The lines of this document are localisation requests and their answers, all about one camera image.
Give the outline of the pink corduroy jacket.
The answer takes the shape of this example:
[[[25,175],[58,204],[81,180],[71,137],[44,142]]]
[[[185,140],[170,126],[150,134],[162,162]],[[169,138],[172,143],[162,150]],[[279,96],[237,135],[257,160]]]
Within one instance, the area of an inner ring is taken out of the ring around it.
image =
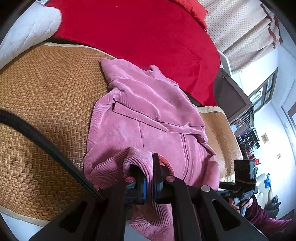
[[[152,200],[152,155],[187,185],[219,186],[219,166],[205,124],[177,83],[157,66],[142,70],[123,59],[102,59],[109,92],[92,112],[84,174],[111,187],[139,166],[148,181],[148,202],[137,205],[130,225],[149,240],[173,240],[171,206]]]

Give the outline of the cluttered shelf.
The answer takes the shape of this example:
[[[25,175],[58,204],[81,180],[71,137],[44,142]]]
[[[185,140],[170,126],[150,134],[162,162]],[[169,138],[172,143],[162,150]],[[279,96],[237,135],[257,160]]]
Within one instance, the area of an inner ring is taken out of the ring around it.
[[[253,109],[246,110],[241,116],[231,124],[231,130],[236,137],[244,160],[255,161],[259,164],[258,158],[255,158],[254,151],[260,148],[259,137],[254,127]]]

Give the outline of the dark wooden headboard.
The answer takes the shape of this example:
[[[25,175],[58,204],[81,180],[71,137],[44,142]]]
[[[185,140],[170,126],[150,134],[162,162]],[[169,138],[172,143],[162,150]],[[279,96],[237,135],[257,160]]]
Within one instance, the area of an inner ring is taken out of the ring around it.
[[[213,89],[215,101],[226,114],[229,123],[253,106],[244,91],[222,68],[218,71]]]

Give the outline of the red blanket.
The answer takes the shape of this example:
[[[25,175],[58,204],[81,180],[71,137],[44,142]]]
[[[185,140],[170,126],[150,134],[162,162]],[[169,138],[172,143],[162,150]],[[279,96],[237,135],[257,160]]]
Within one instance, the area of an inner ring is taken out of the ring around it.
[[[49,1],[62,13],[55,38],[156,65],[201,105],[215,106],[220,56],[199,23],[172,1]]]

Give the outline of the beige dotted curtain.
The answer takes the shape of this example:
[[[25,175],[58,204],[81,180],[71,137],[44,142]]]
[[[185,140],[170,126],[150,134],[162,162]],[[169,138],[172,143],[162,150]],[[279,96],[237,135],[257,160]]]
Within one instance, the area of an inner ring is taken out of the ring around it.
[[[283,43],[277,16],[261,1],[200,1],[216,48],[237,73]]]

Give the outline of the red pillow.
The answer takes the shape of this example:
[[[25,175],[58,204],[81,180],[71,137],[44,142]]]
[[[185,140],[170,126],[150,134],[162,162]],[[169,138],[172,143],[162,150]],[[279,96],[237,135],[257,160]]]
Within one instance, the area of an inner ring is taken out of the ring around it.
[[[207,32],[208,27],[205,22],[207,11],[197,0],[172,0],[172,2],[186,10],[199,23],[203,30]]]

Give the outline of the white quilted pillow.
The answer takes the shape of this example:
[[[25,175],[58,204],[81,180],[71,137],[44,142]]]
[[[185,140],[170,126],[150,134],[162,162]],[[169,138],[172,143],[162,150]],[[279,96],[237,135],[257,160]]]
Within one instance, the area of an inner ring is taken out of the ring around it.
[[[4,37],[1,43],[1,68],[22,52],[52,37],[61,22],[60,10],[35,1]]]

